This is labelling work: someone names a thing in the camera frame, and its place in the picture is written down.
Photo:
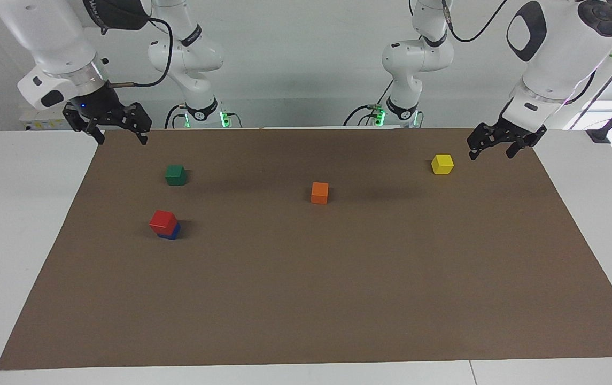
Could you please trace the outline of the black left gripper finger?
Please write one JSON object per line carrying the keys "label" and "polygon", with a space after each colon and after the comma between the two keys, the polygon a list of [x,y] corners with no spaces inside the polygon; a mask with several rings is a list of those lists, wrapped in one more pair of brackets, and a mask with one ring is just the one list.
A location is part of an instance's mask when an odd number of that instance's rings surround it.
{"label": "black left gripper finger", "polygon": [[512,159],[514,156],[516,156],[516,154],[518,154],[519,151],[527,147],[534,147],[538,141],[538,139],[517,139],[506,150],[506,156],[509,159]]}
{"label": "black left gripper finger", "polygon": [[467,138],[470,160],[475,161],[484,149],[498,144],[501,137],[501,129],[496,125],[478,124]]}

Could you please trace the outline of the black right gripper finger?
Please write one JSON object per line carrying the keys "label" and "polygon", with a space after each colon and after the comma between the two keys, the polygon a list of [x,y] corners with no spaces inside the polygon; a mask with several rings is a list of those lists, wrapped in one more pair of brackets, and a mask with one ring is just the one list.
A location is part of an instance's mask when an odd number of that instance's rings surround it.
{"label": "black right gripper finger", "polygon": [[83,120],[83,117],[73,103],[66,103],[63,108],[63,115],[73,131],[85,133],[93,138],[98,145],[104,144],[105,137],[103,132],[98,128],[98,119],[90,118],[88,120]]}
{"label": "black right gripper finger", "polygon": [[141,103],[135,102],[121,110],[121,128],[135,134],[142,145],[146,145],[149,137],[152,120]]}

